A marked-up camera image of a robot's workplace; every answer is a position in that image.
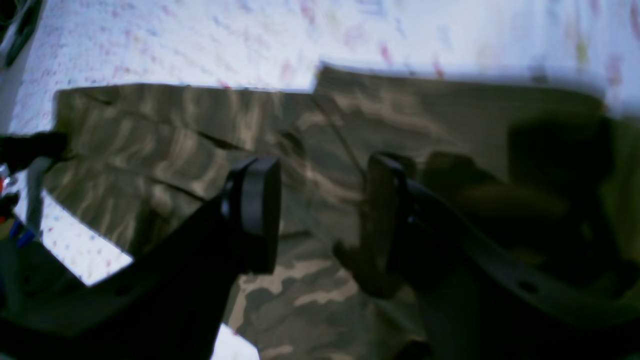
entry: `blue object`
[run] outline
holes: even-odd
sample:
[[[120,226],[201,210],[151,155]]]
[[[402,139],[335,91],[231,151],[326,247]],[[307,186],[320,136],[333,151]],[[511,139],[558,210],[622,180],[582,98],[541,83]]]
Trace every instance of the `blue object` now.
[[[27,246],[36,237],[35,234],[27,229],[20,220],[15,219],[13,226],[11,226],[11,230],[9,230],[9,239],[14,239],[18,236],[20,236],[17,244],[18,248]]]
[[[22,232],[22,229],[24,228],[24,225],[22,224],[22,222],[20,222],[20,220],[15,219],[13,221],[13,225],[11,226],[11,230],[9,230],[9,239],[13,239],[15,237],[17,237],[20,232]]]
[[[35,238],[35,234],[29,230],[25,230],[20,239],[18,240],[18,248],[27,246]]]

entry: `olive green fabric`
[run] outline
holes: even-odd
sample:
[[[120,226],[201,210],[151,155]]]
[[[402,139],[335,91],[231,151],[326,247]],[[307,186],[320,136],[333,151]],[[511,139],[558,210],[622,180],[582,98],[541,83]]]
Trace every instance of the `olive green fabric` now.
[[[496,231],[494,223],[515,209],[533,219],[523,223],[538,229],[531,234],[541,234],[572,208],[573,197],[562,191],[582,168],[572,172],[580,162],[565,157],[559,165],[551,161],[568,169],[561,181],[512,181],[531,173],[513,164],[529,161],[513,154],[519,148],[510,139],[520,134],[514,129],[546,119],[561,124],[557,131],[570,134],[568,143],[578,149],[597,133],[601,109],[598,99],[564,90],[332,68],[321,71],[312,94],[149,84],[71,89],[57,94],[55,127],[70,136],[69,159],[49,171],[45,187],[80,221],[140,256],[218,192],[234,163],[279,156],[284,189],[276,270],[238,280],[229,326],[258,346],[263,359],[390,359],[425,336],[411,291],[376,272],[366,256],[369,155],[395,154],[412,178],[489,233],[511,239],[513,231]],[[633,187],[625,181],[637,179],[640,157],[638,146],[618,147],[624,156],[616,166],[627,174],[610,181],[607,191],[615,196],[621,186]],[[618,241],[640,256],[631,245],[640,236],[631,220],[639,202],[615,196],[604,202],[609,218],[626,219],[615,228]],[[502,245],[532,265],[554,256],[530,238]],[[368,295],[398,289],[388,300]]]

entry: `black object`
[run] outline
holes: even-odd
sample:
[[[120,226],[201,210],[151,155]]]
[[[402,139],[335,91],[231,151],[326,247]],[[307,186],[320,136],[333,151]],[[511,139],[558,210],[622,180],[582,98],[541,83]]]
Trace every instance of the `black object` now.
[[[555,226],[545,228],[540,223],[542,226],[529,231],[528,246],[549,255],[541,271],[575,288],[585,288],[603,273],[615,272],[622,261],[619,241],[600,201],[601,185],[614,172],[614,123],[607,117],[574,121],[546,117],[509,129],[510,183],[540,190],[568,205]],[[510,222],[514,229],[522,227],[522,223]],[[506,241],[513,238],[509,231],[500,231],[506,227],[504,221],[496,225],[496,231],[485,231],[492,240],[501,242],[498,233]]]
[[[6,163],[10,174],[29,167],[39,157],[62,160],[67,148],[63,133],[35,133],[29,136],[0,137],[0,163]]]
[[[0,224],[13,216],[13,209],[19,201],[19,193],[10,193],[0,198]]]
[[[18,360],[209,359],[236,277],[274,269],[279,216],[278,160],[248,159],[220,195],[129,267],[91,288],[7,309],[0,352]]]
[[[20,55],[20,52],[35,32],[38,24],[38,18],[40,16],[40,8],[42,7],[42,0],[30,1],[26,6],[27,8],[21,12],[21,16],[19,15],[20,18],[17,19],[19,23],[15,32],[15,38],[7,52],[6,60],[4,61],[4,65],[7,67],[13,65],[15,60],[18,58],[18,55]]]
[[[620,359],[640,310],[584,295],[513,258],[384,155],[367,199],[381,271],[416,292],[436,360]]]

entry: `mounting hole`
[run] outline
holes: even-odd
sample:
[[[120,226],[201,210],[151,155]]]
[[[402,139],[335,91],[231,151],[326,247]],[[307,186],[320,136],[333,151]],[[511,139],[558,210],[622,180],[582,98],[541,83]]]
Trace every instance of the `mounting hole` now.
[[[116,296],[126,296],[127,294],[129,294],[131,292],[131,290],[133,290],[133,286],[131,286],[129,284],[125,284],[125,285],[120,285],[119,287],[117,287],[116,290],[113,293]]]
[[[533,285],[529,281],[524,280],[518,281],[518,287],[530,294],[537,294],[540,291],[537,286]]]

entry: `camouflage fabric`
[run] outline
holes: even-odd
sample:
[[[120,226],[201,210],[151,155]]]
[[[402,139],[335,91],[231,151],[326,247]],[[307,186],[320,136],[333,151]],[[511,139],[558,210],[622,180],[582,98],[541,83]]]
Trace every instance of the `camouflage fabric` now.
[[[227,306],[229,326],[263,359],[390,359],[407,341],[425,338],[411,291],[358,255],[371,247],[363,221],[370,154],[402,157],[414,178],[438,166],[428,161],[435,154],[457,154],[505,183],[513,176],[510,129],[554,117],[593,132],[602,109],[594,97],[564,90],[332,68],[322,70],[313,94],[134,84],[60,91],[57,106],[55,130],[69,134],[69,160],[49,171],[45,187],[134,256],[219,191],[235,162],[250,154],[281,158],[275,273],[241,277]],[[637,159],[637,146],[624,151],[627,164]],[[637,177],[634,166],[628,176]],[[492,204],[491,194],[474,199]],[[621,202],[609,209],[618,214]],[[629,244],[637,222],[624,224]],[[365,288],[401,290],[380,300]]]

